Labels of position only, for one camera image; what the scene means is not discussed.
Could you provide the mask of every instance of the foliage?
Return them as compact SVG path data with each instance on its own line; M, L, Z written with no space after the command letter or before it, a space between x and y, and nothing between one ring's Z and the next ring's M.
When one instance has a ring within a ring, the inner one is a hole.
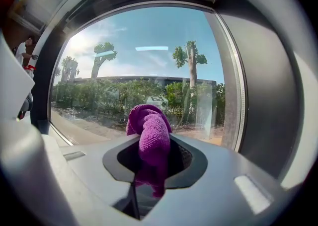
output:
M208 61L205 55L199 55L195 41L188 41L185 46L185 51L179 46L176 47L172 54L175 64L178 68L188 63L190 71L190 87L194 88L197 81L197 64L207 64Z
M69 61L69 60L72 60L72 58L70 56L67 56L66 58L64 58L62 60L62 66L65 67L66 63Z
M225 116L225 85L220 83L217 84L215 89L216 103L217 103L217 114L216 123L221 125L224 124Z
M197 84L190 88L188 82L174 82L162 87L153 81L140 79L125 83L111 80L92 80L73 84L59 82L53 87L52 101L60 108L89 111L99 116L107 115L126 123L131 109L146 103L152 95L163 95L168 100L165 109L172 125L205 123L209 115L206 109L212 104L215 109L215 124L224 123L225 86L210 83Z
M109 54L109 55L105 55L105 56L101 56L102 59L100 60L108 60L108 61L111 61L113 60L114 58L116 58L116 55L117 55L117 52L114 51L115 47L113 44L111 44L110 42L105 42L104 45L103 44L98 44L94 47L94 52L96 54L101 54L104 53L104 52L107 52L107 51L113 51L114 53L113 54Z
M56 69L55 69L55 77L58 77L59 75L61 75L61 69L60 69L60 67L56 67Z
M172 57L175 60L175 64L178 68L189 62L191 47L193 47L193 52L196 59L195 64L203 65L208 63L205 55L199 55L195 41L188 41L187 45L185 46L186 51L183 51L183 49L179 46L175 48L174 53L172 54Z

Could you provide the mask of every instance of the gray plastic housing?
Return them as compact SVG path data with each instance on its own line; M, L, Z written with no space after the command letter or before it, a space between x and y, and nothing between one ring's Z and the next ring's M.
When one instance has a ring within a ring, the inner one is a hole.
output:
M172 140L200 150L207 168L190 187L167 189L139 221L113 208L129 195L131 185L115 180L102 162L107 151L137 141L138 135L60 148L54 138L22 122L1 123L1 130L1 169L18 197L47 225L267 225L285 205L286 193L276 180L240 154L171 134ZM234 181L242 175L270 202L259 214Z

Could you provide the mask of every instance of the person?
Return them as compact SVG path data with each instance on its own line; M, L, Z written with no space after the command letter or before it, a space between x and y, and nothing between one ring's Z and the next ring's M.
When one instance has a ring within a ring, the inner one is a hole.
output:
M35 63L39 58L38 55L31 55L26 53L26 46L31 46L35 44L35 39L33 35L28 36L25 42L22 42L15 52L15 57L19 63L23 66L23 59L29 59L29 64L27 66L23 66L28 75L33 79L33 72L35 70Z
M18 60L19 63L21 63L21 65L23 65L23 59L31 59L34 56L31 54L28 54L26 52L26 46L31 46L35 43L35 39L33 35L30 35L27 37L25 42L22 42L19 47L17 48L16 52L15 52L15 58Z
M15 55L17 49L18 49L17 47L14 47L14 48L11 49L11 51L12 51L12 53L13 53L14 55Z

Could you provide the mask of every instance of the tree trunk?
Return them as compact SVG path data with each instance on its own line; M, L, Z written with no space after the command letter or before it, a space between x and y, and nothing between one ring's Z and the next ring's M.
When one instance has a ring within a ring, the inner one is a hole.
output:
M94 66L91 70L91 78L97 78L99 67L105 62L105 57L97 57L94 60Z
M186 47L188 55L188 65L190 71L190 88L194 88L197 82L197 66L196 66L196 56L194 54L194 46L191 45L190 49Z

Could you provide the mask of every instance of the red object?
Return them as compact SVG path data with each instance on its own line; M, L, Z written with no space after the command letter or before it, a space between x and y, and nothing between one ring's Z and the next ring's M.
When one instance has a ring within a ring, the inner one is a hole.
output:
M24 113L21 112L18 118L21 120L21 119L23 119L23 117L24 117Z
M23 68L24 68L25 70L35 71L35 67L32 66L32 65L23 66Z

